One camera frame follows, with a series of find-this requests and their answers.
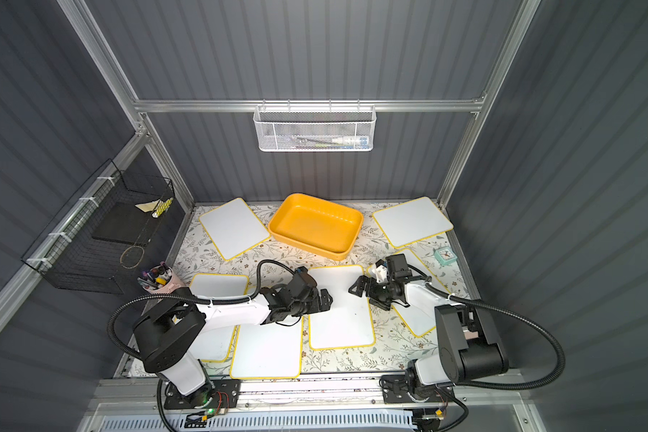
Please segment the whiteboard yellow frame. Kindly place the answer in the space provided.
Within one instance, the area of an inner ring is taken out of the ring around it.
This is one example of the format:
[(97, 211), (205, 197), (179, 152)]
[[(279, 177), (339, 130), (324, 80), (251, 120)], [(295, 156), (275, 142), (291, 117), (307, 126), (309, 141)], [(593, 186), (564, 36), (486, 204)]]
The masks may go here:
[(361, 266), (327, 266), (310, 270), (320, 290), (333, 302), (329, 311), (309, 317), (309, 345), (313, 350), (372, 347), (376, 342), (372, 311), (367, 298), (349, 293), (364, 274)]

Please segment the right whiteboard under arm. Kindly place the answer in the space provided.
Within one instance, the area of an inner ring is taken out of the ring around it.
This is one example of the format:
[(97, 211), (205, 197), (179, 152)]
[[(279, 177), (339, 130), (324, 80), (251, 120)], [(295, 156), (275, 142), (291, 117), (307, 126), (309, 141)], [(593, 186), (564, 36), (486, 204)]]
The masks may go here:
[[(437, 295), (426, 288), (425, 283), (427, 280), (435, 283), (437, 279), (421, 263), (414, 252), (406, 248), (397, 254), (405, 255), (412, 271), (412, 277), (403, 283), (405, 306), (394, 304), (390, 311), (395, 311), (411, 333), (420, 338), (436, 328), (435, 309), (438, 306), (448, 305), (449, 302), (445, 297)], [(370, 266), (362, 276), (374, 278), (371, 274), (372, 269), (373, 266)]]

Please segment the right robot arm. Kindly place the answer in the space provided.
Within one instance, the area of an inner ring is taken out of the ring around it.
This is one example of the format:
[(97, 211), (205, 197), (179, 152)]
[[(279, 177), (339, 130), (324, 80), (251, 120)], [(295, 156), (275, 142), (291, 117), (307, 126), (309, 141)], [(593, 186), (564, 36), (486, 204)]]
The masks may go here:
[(435, 320), (437, 354), (412, 360), (405, 387), (420, 396), (431, 387), (476, 386), (483, 378), (509, 371), (509, 358), (491, 312), (481, 302), (439, 290), (428, 277), (387, 277), (383, 282), (360, 276), (348, 290), (372, 306), (388, 310), (393, 303), (417, 308)]

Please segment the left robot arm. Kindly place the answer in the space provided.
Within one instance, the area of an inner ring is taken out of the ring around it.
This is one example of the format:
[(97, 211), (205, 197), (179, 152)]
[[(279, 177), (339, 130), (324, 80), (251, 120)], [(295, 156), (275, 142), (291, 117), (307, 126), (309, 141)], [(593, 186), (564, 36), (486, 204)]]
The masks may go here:
[(179, 288), (135, 322), (136, 358), (147, 373), (158, 375), (185, 397), (209, 392), (212, 385), (192, 353), (201, 336), (235, 326), (280, 325), (289, 318), (330, 311), (333, 303), (332, 294), (306, 275), (241, 297), (202, 298)]

